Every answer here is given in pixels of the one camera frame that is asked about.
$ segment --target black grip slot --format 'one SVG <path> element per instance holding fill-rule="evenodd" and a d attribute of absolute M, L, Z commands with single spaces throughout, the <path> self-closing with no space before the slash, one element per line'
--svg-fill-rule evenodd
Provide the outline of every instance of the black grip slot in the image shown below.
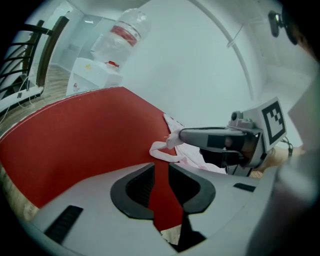
<path fill-rule="evenodd" d="M 256 189 L 255 186 L 251 186 L 251 185 L 247 185 L 247 184 L 243 184 L 243 183 L 237 183 L 233 186 L 237 189 L 245 190 L 245 191 L 249 191 L 249 192 L 253 192 Z"/>
<path fill-rule="evenodd" d="M 111 200 L 129 218 L 153 220 L 154 212 L 148 204 L 154 184 L 155 164 L 149 163 L 117 180 L 111 187 Z"/>
<path fill-rule="evenodd" d="M 186 214 L 203 213 L 216 196 L 210 181 L 173 163 L 169 164 L 169 185 Z"/>
<path fill-rule="evenodd" d="M 84 209 L 69 205 L 44 232 L 50 239 L 61 244 Z"/>

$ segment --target red surface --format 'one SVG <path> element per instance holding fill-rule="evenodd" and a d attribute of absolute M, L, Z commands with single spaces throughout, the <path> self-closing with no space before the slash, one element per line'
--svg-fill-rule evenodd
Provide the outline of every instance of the red surface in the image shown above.
<path fill-rule="evenodd" d="M 0 140 L 0 161 L 39 208 L 83 179 L 154 162 L 149 208 L 157 229 L 165 230 L 181 224 L 182 208 L 169 186 L 168 163 L 149 149 L 168 134 L 159 109 L 125 88 L 104 89 L 56 102 L 18 123 Z"/>

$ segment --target plastic bottle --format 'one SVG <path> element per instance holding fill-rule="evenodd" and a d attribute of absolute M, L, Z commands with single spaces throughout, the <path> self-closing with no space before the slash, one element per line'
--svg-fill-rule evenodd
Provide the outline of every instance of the plastic bottle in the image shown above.
<path fill-rule="evenodd" d="M 121 68 L 149 30 L 146 14 L 138 9 L 126 10 L 112 29 L 95 43 L 91 52 L 94 60 L 114 63 L 115 67 Z"/>

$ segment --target red label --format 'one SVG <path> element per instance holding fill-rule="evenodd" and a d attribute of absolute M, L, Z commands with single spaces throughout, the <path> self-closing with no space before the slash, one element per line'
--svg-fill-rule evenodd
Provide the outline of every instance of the red label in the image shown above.
<path fill-rule="evenodd" d="M 122 37 L 124 40 L 126 40 L 132 47 L 135 46 L 137 43 L 137 39 L 129 33 L 127 30 L 125 30 L 123 27 L 120 26 L 113 26 L 111 29 L 111 32 Z"/>

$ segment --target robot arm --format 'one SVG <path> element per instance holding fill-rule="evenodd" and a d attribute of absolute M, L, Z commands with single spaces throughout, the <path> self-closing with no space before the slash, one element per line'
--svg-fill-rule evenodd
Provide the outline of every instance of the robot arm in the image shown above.
<path fill-rule="evenodd" d="M 226 127 L 186 128 L 180 140 L 200 148 L 206 163 L 226 168 L 231 175 L 249 176 L 267 153 L 287 134 L 278 98 L 235 111 Z"/>

